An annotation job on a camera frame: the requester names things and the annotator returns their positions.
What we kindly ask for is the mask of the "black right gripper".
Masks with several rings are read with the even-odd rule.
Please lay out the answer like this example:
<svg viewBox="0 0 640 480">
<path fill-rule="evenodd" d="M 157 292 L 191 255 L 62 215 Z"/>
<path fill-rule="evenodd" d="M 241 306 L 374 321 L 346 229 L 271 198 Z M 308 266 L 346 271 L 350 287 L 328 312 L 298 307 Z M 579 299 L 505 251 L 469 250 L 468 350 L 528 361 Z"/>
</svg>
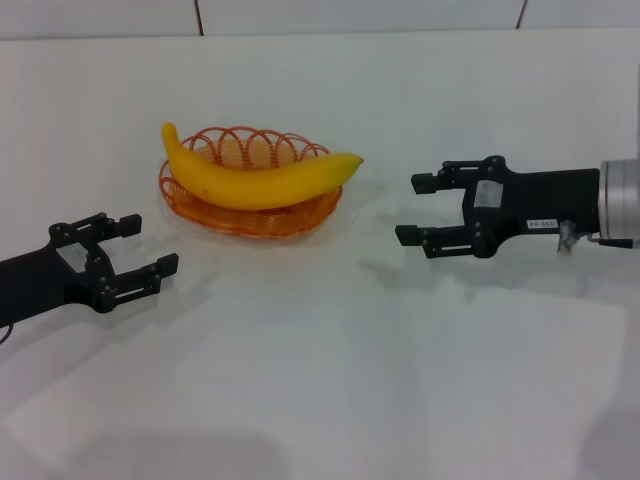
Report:
<svg viewBox="0 0 640 480">
<path fill-rule="evenodd" d="M 490 258 L 507 240 L 520 235 L 558 234 L 564 223 L 572 234 L 599 231 L 597 169 L 516 173 L 495 155 L 478 161 L 445 161 L 435 173 L 411 177 L 417 195 L 465 190 L 464 226 L 397 225 L 404 247 L 421 247 L 428 259 Z"/>
</svg>

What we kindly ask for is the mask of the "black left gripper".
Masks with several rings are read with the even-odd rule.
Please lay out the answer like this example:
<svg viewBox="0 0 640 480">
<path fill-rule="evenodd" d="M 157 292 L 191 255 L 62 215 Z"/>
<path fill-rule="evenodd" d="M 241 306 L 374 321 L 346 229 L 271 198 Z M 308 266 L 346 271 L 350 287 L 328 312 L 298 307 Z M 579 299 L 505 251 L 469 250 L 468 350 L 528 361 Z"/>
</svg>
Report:
<svg viewBox="0 0 640 480">
<path fill-rule="evenodd" d="M 162 281 L 177 273 L 177 253 L 115 274 L 99 246 L 101 241 L 137 235 L 141 229 L 139 214 L 116 220 L 104 212 L 52 225 L 45 247 L 1 262 L 1 324 L 11 326 L 73 303 L 104 314 L 158 294 Z"/>
</svg>

